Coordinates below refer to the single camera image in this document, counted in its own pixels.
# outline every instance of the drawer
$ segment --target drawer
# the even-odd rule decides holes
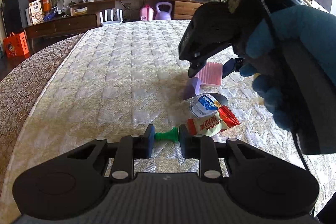
[[[174,14],[192,16],[201,3],[175,1]]]
[[[97,27],[96,15],[74,16],[55,21],[56,32],[80,29],[93,29]]]
[[[36,25],[31,25],[27,28],[25,28],[27,38],[35,38],[35,37],[42,37],[47,34],[54,33],[55,25],[54,22],[43,22]]]
[[[178,15],[178,14],[174,14],[174,19],[192,19],[193,16],[190,15]]]

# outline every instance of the wooden desk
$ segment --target wooden desk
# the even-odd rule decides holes
[[[66,18],[55,18],[40,24],[31,25],[25,28],[25,34],[33,47],[33,39],[39,37],[61,37],[86,32],[100,26],[99,12],[115,8],[116,1],[120,0],[92,0],[72,5],[71,8],[78,9],[87,7],[87,14]],[[191,19],[194,12],[208,0],[143,0],[153,6],[158,1],[169,1],[173,4],[173,19]]]

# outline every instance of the candy wrapper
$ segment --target candy wrapper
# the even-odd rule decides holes
[[[188,129],[192,135],[201,134],[212,137],[239,124],[235,115],[226,106],[221,106],[215,114],[189,119]]]

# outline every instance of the kettlebell handle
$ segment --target kettlebell handle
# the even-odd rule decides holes
[[[167,13],[171,13],[172,12],[172,9],[173,9],[173,5],[170,3],[170,2],[166,2],[166,1],[163,1],[163,2],[158,2],[156,4],[156,11],[159,13],[161,12],[160,9],[159,9],[159,6],[160,5],[168,5],[170,8],[169,8],[169,11]]]

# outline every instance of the pink block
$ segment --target pink block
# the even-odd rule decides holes
[[[217,62],[207,62],[203,69],[196,74],[202,85],[221,86],[223,76],[223,66]]]

